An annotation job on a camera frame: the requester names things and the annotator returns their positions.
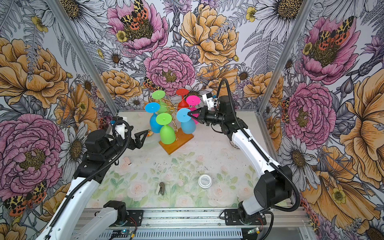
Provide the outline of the light blue wine glass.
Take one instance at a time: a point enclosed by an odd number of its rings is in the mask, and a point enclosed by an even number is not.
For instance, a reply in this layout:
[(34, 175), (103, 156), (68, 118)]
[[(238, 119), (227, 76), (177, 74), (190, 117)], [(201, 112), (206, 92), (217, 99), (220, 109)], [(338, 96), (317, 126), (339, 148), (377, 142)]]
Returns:
[(181, 129), (185, 134), (192, 134), (196, 130), (195, 121), (188, 115), (190, 110), (182, 108), (177, 112), (177, 120), (181, 123)]

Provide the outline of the magenta wine glass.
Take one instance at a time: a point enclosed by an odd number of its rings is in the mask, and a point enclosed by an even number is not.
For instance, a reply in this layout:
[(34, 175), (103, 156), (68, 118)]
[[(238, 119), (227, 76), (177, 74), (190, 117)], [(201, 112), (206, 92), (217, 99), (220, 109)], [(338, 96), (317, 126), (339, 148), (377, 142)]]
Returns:
[(190, 105), (190, 110), (196, 110), (197, 106), (200, 104), (201, 99), (198, 96), (188, 96), (187, 103)]

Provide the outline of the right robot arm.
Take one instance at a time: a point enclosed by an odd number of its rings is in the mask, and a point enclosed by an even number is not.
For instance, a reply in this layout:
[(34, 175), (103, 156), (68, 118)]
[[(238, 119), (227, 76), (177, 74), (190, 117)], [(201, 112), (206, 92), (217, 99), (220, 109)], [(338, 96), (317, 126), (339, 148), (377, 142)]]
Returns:
[(281, 166), (256, 141), (248, 125), (237, 116), (230, 90), (226, 96), (203, 95), (204, 106), (188, 113), (200, 124), (219, 125), (221, 134), (232, 141), (248, 158), (258, 174), (254, 193), (238, 205), (238, 218), (244, 225), (252, 222), (265, 224), (262, 218), (272, 209), (282, 212), (297, 210), (300, 192), (293, 181), (293, 172)]

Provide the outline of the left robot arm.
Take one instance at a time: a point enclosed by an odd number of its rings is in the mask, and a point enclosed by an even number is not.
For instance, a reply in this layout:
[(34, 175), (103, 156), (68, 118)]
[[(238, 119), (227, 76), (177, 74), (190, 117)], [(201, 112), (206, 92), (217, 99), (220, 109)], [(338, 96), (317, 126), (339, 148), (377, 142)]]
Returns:
[(37, 237), (39, 240), (95, 240), (111, 225), (124, 225), (128, 220), (125, 203), (109, 201), (84, 227), (76, 225), (91, 196), (112, 165), (127, 150), (141, 149), (148, 131), (132, 134), (133, 127), (123, 118), (116, 118), (112, 134), (96, 130), (88, 134), (86, 152), (78, 166), (70, 188), (56, 213)]

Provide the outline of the red wine glass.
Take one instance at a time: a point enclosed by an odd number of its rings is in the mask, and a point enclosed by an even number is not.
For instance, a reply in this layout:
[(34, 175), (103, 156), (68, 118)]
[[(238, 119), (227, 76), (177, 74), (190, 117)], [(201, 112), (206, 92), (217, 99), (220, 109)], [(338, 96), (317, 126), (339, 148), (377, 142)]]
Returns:
[(190, 105), (187, 103), (185, 97), (188, 95), (189, 91), (187, 89), (179, 89), (176, 91), (176, 94), (181, 97), (180, 102), (178, 103), (178, 110), (189, 108)]

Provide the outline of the front green wine glass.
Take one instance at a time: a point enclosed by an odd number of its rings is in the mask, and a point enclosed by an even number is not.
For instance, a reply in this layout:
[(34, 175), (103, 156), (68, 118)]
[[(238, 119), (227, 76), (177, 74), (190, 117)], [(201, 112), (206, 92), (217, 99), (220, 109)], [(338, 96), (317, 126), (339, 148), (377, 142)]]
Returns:
[(168, 113), (161, 113), (156, 118), (157, 124), (162, 126), (160, 129), (160, 137), (161, 142), (165, 145), (170, 145), (176, 140), (175, 131), (169, 126), (172, 120), (172, 116)]

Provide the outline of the green wine glass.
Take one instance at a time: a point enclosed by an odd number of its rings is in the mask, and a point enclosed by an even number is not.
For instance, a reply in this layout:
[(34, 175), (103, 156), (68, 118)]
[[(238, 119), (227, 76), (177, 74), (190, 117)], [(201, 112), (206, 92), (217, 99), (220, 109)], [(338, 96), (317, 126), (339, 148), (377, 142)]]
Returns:
[(164, 97), (166, 93), (162, 90), (157, 90), (152, 93), (152, 98), (156, 103), (160, 105), (160, 109), (157, 111), (157, 114), (169, 113), (168, 105), (164, 102)]
[(157, 124), (162, 126), (160, 129), (160, 137), (161, 142), (165, 145), (170, 145), (176, 140), (175, 131), (169, 126), (172, 120), (172, 116), (168, 113), (161, 113), (156, 118)]

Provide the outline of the back green wine glass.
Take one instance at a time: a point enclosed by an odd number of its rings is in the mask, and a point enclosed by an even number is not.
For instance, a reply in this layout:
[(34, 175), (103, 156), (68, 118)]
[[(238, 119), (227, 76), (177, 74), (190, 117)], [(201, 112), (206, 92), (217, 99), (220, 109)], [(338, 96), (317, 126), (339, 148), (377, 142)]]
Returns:
[(157, 111), (157, 114), (169, 113), (168, 105), (164, 102), (164, 97), (166, 93), (162, 90), (157, 90), (152, 93), (152, 98), (156, 103), (160, 105), (160, 109)]

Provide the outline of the clear dish with candies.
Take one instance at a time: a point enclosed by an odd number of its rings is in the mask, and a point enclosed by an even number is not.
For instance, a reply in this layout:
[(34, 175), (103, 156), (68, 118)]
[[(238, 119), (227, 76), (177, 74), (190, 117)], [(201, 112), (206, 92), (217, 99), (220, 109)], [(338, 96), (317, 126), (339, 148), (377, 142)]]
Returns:
[(150, 137), (154, 134), (154, 132), (152, 132), (151, 130), (148, 130), (148, 133), (147, 133), (147, 137)]

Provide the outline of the small pink white object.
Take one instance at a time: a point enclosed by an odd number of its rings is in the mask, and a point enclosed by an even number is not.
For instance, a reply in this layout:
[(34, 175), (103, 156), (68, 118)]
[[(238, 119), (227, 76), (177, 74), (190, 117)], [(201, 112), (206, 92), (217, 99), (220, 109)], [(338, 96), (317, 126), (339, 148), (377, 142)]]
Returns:
[(129, 157), (124, 157), (123, 160), (124, 160), (124, 162), (125, 162), (128, 166), (132, 164), (132, 162), (131, 162), (131, 160), (130, 160)]

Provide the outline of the white mesh sink strainer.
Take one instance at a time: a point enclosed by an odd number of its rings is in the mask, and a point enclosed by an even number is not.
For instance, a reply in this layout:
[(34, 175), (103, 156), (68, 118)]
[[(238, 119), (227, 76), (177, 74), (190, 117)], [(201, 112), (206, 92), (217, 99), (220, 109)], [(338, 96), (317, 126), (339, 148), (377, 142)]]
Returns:
[(234, 141), (230, 141), (230, 144), (231, 144), (231, 146), (232, 147), (234, 147), (235, 149), (239, 149), (239, 147), (235, 144), (235, 142)]

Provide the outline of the small grey key fob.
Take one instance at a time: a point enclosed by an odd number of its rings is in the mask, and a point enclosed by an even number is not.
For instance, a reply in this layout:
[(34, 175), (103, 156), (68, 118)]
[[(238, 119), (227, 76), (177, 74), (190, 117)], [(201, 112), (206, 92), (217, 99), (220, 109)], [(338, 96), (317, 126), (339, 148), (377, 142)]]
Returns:
[(156, 190), (156, 194), (157, 195), (161, 195), (161, 196), (165, 195), (165, 183), (164, 182), (160, 182), (158, 184), (158, 187), (157, 187), (157, 190)]

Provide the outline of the white round jar lid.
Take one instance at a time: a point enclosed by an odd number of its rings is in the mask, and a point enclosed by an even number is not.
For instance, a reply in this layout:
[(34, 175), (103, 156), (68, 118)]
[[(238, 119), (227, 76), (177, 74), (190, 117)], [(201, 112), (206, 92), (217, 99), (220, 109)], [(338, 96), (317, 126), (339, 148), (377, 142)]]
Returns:
[(202, 189), (208, 189), (212, 186), (213, 180), (211, 176), (203, 174), (198, 179), (198, 184)]

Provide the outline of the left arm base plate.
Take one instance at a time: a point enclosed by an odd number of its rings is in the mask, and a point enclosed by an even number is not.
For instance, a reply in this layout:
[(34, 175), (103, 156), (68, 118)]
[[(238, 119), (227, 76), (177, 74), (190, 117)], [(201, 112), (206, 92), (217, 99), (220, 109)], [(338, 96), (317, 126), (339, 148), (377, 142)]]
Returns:
[(140, 227), (143, 215), (143, 210), (127, 210), (127, 216), (123, 220), (111, 224), (110, 227)]

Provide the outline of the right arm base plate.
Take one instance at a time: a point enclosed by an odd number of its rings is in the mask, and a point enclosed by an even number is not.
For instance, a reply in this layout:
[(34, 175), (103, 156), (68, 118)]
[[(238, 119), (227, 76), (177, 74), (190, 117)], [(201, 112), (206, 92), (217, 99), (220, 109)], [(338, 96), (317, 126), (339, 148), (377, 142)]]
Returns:
[(224, 221), (226, 226), (261, 226), (266, 225), (267, 220), (264, 216), (256, 213), (248, 215), (239, 209), (224, 209)]

